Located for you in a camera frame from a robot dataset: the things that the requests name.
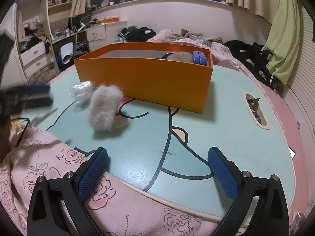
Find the green hanging cloth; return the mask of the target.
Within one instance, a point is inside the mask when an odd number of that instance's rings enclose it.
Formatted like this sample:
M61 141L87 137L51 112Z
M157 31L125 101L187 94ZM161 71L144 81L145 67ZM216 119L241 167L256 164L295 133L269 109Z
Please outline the green hanging cloth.
M278 0L273 23L264 51L272 58L267 64L271 78L284 85L293 72L300 46L301 9L298 0Z

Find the white fur pompom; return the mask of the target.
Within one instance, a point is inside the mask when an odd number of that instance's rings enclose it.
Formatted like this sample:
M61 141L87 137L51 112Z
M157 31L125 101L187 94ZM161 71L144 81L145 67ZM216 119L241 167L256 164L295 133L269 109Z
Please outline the white fur pompom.
M89 125L96 132L111 131L124 94L115 85L99 85L93 92L88 111Z

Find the orange tray on desk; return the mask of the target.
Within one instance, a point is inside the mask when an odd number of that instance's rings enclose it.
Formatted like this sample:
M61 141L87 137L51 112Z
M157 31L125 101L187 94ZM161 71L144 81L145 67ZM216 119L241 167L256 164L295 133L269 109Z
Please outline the orange tray on desk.
M107 17L105 19L101 19L100 22L102 24L107 24L107 23L113 23L113 22L119 22L119 17Z

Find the white drawer cabinet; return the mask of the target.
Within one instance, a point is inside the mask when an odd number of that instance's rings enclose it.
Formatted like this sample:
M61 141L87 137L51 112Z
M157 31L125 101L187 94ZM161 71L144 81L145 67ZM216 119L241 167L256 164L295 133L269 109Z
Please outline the white drawer cabinet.
M27 78L53 62L52 53L49 52L46 54L46 48L43 42L21 53L20 57Z

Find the clear plastic wrapper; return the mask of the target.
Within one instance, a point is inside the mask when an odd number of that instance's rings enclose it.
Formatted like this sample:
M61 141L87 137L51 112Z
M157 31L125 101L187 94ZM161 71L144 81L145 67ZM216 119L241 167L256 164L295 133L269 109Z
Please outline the clear plastic wrapper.
M88 102L94 92L94 82L85 81L75 84L69 88L71 95L79 104Z

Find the orange cardboard box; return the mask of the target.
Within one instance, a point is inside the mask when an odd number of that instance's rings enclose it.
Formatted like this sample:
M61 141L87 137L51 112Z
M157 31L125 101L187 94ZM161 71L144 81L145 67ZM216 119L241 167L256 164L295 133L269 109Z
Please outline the orange cardboard box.
M202 52L206 65L166 60L169 53ZM80 81L116 85L125 96L201 113L214 69L210 49L183 43L113 43L74 61Z

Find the pink floral quilt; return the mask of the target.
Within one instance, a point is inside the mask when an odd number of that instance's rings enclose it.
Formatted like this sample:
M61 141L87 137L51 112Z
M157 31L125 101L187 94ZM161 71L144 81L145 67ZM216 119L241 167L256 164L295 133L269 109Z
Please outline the pink floral quilt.
M214 65L219 65L225 68L233 69L241 73L245 73L244 65L236 59L230 49L222 44L221 39L208 39L201 35L192 35L189 31L184 36L173 33L170 29L160 31L147 42L168 42L168 43L183 43L209 49L212 53Z

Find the blue small box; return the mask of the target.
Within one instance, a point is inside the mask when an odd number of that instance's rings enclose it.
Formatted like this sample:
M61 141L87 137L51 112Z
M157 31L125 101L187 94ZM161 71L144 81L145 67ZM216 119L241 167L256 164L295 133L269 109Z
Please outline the blue small box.
M193 51L193 63L199 65L208 65L208 59L206 58L205 54L201 51Z

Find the black clothes pile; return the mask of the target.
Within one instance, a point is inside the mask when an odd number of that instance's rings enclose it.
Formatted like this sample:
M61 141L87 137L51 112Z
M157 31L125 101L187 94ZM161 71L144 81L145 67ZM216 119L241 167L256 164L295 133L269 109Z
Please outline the black clothes pile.
M278 93L283 90L280 80L271 79L272 75L267 69L267 64L272 59L272 53L263 50L263 45L256 42L250 45L242 41L227 41L224 45L229 48L233 57L239 60L258 81Z
M118 33L118 38L120 41L126 42L146 42L156 35L157 34L153 29L149 29L147 27L137 28L135 26L131 26L128 28L123 28Z

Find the brown fur pompom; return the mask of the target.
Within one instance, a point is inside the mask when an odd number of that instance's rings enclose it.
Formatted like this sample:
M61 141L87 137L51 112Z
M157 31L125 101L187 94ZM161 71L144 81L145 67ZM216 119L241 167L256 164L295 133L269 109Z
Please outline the brown fur pompom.
M167 57L167 60L192 63L193 62L193 55L191 53L188 53L188 52L176 52L176 53L170 54Z

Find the black clothes pile left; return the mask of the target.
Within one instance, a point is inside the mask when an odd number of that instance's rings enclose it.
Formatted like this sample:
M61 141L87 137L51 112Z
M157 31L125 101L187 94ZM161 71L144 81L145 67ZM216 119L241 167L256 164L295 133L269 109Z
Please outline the black clothes pile left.
M120 41L126 42L146 42L156 35L157 34L153 29L149 29L147 27L137 28L135 26L131 26L128 28L123 28L118 33L118 38Z

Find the mint green lap table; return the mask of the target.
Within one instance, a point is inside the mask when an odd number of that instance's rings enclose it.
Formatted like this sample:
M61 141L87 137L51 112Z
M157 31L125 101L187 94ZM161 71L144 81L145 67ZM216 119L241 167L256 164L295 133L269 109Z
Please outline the mint green lap table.
M232 200L208 166L209 149L218 147L241 171L262 178L278 175L292 204L295 173L287 141L267 99L247 76L215 66L202 113L127 100L109 133L89 126L88 109L79 107L69 91L78 82L75 69L66 72L51 86L53 106L23 116L85 155L104 147L109 172L141 194L220 220ZM259 98L262 125L249 108L250 98Z

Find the black clothes pile right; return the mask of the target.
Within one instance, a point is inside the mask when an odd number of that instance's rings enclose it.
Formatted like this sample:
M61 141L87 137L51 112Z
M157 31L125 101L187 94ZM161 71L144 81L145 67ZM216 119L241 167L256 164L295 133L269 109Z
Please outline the black clothes pile right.
M280 80L271 79L272 75L267 69L267 64L272 59L272 53L263 50L263 45L256 42L250 45L242 41L227 41L224 45L229 48L233 57L239 60L258 81L278 93L283 90Z

